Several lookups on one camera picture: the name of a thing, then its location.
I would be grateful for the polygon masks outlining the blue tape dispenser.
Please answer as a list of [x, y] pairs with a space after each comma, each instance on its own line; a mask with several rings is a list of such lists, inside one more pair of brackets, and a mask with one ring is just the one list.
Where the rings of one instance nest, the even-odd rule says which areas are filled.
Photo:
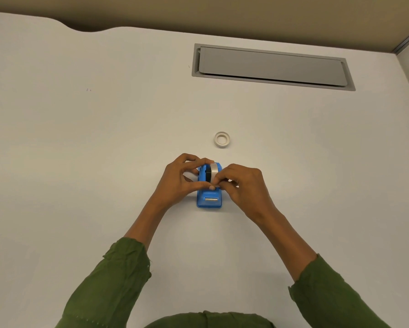
[[[205, 181], [205, 165], [199, 168], [199, 175], [197, 177], [198, 181]], [[199, 208], [219, 209], [222, 207], [222, 203], [222, 191], [219, 187], [216, 187], [216, 190], [214, 191], [197, 191], [196, 205]]]

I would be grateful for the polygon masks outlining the person's right forearm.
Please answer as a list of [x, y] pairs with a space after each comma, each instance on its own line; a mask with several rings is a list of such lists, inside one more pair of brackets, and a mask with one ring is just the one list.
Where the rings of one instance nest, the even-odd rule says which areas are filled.
[[290, 297], [311, 328], [391, 328], [277, 209], [250, 219], [288, 270], [294, 281]]

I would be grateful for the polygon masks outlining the person's right hand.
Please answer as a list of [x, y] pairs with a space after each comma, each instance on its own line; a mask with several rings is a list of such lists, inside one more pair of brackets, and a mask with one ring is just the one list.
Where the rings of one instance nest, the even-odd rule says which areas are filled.
[[229, 197], [256, 224], [262, 224], [278, 213], [259, 169], [230, 164], [218, 172], [211, 184], [219, 187], [222, 180], [238, 183], [239, 194]]

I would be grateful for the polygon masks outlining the white tape roll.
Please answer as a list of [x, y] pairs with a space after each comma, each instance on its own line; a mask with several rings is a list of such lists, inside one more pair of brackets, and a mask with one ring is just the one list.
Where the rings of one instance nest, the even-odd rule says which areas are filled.
[[217, 132], [214, 136], [214, 143], [218, 148], [226, 148], [230, 141], [230, 136], [226, 132]]

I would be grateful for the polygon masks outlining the person's left forearm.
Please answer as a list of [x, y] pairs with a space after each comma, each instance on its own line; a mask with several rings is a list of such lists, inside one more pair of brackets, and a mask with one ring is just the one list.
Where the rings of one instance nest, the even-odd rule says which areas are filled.
[[149, 243], [168, 210], [151, 198], [125, 237], [113, 243], [66, 303], [55, 328], [126, 328], [151, 278]]

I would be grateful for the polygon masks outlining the person's left hand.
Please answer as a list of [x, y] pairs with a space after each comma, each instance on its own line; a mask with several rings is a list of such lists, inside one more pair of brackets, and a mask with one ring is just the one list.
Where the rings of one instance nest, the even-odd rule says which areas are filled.
[[199, 158], [192, 154], [181, 154], [173, 162], [169, 163], [153, 193], [149, 202], [160, 210], [168, 210], [174, 204], [192, 192], [184, 191], [184, 182], [193, 182], [184, 175], [184, 165], [203, 166], [212, 164], [214, 161], [207, 158]]

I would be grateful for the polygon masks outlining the person's green shirt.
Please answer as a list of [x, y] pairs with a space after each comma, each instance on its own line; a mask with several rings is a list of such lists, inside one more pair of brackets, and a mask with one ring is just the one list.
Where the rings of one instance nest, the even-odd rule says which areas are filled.
[[155, 320], [145, 328], [276, 328], [275, 325], [257, 314], [237, 312], [182, 313]]

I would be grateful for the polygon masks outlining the clear tape roll black core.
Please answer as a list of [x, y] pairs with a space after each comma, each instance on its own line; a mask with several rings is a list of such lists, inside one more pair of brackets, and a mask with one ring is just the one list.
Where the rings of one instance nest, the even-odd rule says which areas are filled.
[[219, 164], [218, 163], [212, 163], [212, 164], [207, 164], [205, 165], [205, 181], [208, 183], [212, 183], [213, 180], [215, 179], [215, 176], [219, 172]]

